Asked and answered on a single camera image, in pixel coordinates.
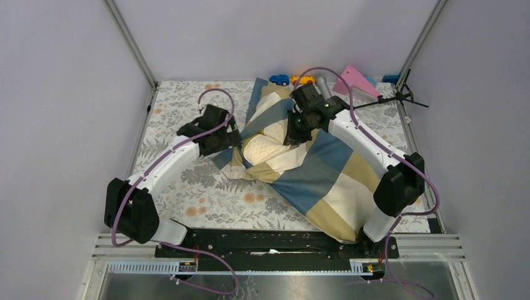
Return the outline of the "white textured pillow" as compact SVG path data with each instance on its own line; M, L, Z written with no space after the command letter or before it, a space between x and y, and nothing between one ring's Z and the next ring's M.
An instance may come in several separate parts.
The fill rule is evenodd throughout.
M272 137L258 133L245 140L242 154L247 162L255 166L285 153L290 148Z

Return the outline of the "plaid blue beige pillowcase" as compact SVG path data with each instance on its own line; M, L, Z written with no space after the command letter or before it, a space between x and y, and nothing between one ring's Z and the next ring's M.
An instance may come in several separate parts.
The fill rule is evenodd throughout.
M380 180L349 146L315 129L312 140L253 166L243 156L245 140L264 134L283 143L290 90L258 78L249 100L242 144L215 156L214 164L230 179L269 184L312 225L341 243L356 243L376 205Z

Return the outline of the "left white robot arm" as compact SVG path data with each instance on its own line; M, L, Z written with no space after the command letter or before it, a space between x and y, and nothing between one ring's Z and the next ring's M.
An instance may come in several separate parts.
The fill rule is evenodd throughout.
M186 123L172 143L143 171L107 186L104 223L112 233L121 233L139 244L156 241L170 244L180 257L188 256L194 241L185 225L159 216L154 201L196 159L220 153L241 144L231 113L208 104L202 116Z

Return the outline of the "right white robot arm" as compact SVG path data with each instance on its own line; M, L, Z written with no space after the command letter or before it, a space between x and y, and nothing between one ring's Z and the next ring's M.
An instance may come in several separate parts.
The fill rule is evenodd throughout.
M373 258L383 250L383 239L403 210L425 192L423 157L388 144L355 116L346 101L323 96L313 84L303 84L290 97L296 105L287 113L285 144L306 142L313 129L321 129L359 154L380 179L373 196L375 211L358 241L361 254Z

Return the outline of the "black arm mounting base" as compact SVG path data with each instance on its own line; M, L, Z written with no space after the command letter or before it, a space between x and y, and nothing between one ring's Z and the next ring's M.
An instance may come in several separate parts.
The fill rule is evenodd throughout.
M197 254L159 246L156 258L191 260L199 271L351 271L352 260L382 262L399 258L395 238L389 242L343 244L317 231L191 229L181 244Z

